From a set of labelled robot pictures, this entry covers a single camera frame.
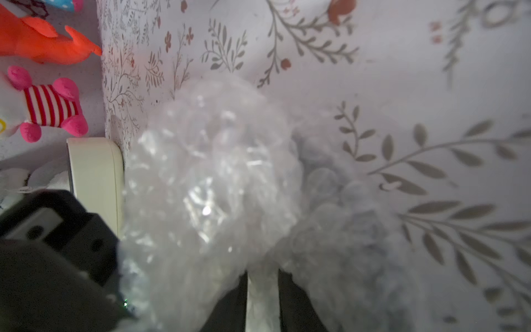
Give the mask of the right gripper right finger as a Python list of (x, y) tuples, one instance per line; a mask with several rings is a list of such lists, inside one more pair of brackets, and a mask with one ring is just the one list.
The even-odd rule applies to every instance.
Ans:
[(279, 309), (282, 332), (327, 332), (306, 292), (289, 273), (279, 271)]

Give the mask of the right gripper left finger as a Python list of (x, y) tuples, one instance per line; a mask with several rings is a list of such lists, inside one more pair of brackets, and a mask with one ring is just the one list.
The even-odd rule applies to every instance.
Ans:
[(200, 332), (244, 332), (248, 298), (248, 274), (244, 273), (237, 287), (218, 301)]

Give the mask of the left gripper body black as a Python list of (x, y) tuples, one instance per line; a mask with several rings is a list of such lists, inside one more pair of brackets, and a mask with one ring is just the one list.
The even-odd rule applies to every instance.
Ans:
[(1, 216), (1, 330), (112, 331), (119, 240), (66, 190), (39, 190)]

